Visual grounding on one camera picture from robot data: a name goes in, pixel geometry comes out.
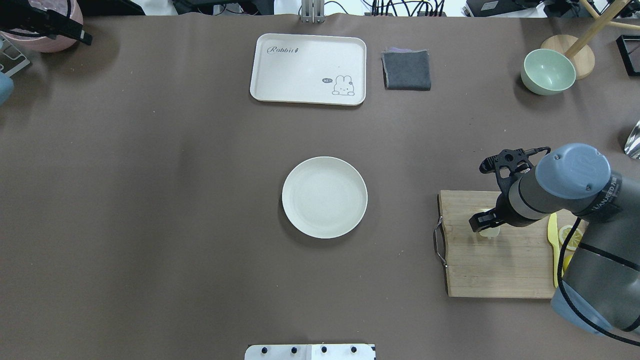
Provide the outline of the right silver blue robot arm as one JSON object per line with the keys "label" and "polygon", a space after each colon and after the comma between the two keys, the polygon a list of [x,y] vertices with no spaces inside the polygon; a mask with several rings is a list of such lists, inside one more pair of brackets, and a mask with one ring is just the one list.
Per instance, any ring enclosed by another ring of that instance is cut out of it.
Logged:
{"label": "right silver blue robot arm", "polygon": [[[560,210],[572,213],[576,221],[560,249],[551,307],[581,330],[638,346],[619,332],[639,333],[639,182],[614,171],[585,143],[504,149],[478,169],[495,175],[500,194],[494,208],[470,218],[471,230],[526,227]],[[582,222],[582,239],[563,269],[571,234]]]}

